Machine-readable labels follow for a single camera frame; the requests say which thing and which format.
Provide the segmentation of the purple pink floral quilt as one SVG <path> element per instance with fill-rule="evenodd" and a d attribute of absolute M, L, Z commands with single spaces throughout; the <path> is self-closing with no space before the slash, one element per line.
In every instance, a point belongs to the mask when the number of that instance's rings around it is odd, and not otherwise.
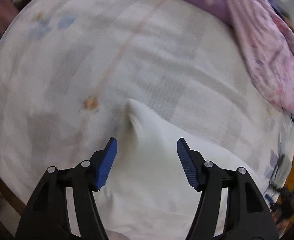
<path fill-rule="evenodd" d="M 249 75 L 271 104 L 294 114 L 294 32 L 268 0 L 185 0 L 233 27 Z"/>

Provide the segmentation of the white knit sweater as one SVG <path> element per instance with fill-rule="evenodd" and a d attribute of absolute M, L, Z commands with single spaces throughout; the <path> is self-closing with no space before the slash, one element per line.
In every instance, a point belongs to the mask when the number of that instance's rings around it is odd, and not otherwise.
<path fill-rule="evenodd" d="M 177 141 L 221 168 L 245 163 L 227 149 L 165 121 L 143 103 L 127 101 L 118 152 L 104 187 L 95 194 L 110 239 L 185 239 L 200 194 L 188 183 Z"/>

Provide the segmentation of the floral white bed sheet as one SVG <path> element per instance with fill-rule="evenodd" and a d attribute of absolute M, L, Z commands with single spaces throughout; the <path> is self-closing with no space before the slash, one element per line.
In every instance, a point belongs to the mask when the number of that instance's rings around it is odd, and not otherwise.
<path fill-rule="evenodd" d="M 130 99 L 235 154 L 261 191 L 294 157 L 290 115 L 222 20 L 183 0 L 33 0 L 0 41 L 1 179 L 26 203 L 49 166 L 118 140 Z"/>

